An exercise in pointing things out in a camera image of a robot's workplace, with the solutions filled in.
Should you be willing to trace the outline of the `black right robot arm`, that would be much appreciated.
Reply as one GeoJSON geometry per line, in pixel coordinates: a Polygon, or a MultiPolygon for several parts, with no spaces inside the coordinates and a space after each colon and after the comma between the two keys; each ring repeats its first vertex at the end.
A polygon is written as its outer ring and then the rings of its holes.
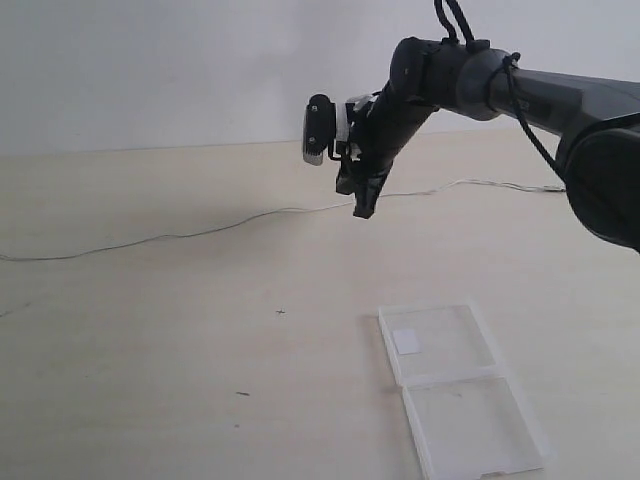
{"type": "Polygon", "coordinates": [[[336,190],[373,215],[395,157],[435,111],[477,121],[500,115],[559,137],[555,155],[534,145],[563,182],[573,213],[596,237],[639,248],[639,86],[633,82],[521,69],[519,56],[480,42],[403,39],[389,80],[355,108],[356,159],[342,160],[336,190]]]}

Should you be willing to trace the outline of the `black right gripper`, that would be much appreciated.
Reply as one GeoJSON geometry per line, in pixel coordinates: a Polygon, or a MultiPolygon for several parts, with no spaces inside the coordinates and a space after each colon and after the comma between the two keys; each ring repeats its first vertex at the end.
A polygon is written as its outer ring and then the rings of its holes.
{"type": "Polygon", "coordinates": [[[354,194],[354,217],[374,215],[395,158],[437,110],[421,97],[404,97],[387,82],[368,111],[357,115],[351,139],[361,153],[344,160],[336,176],[336,192],[354,194]]]}

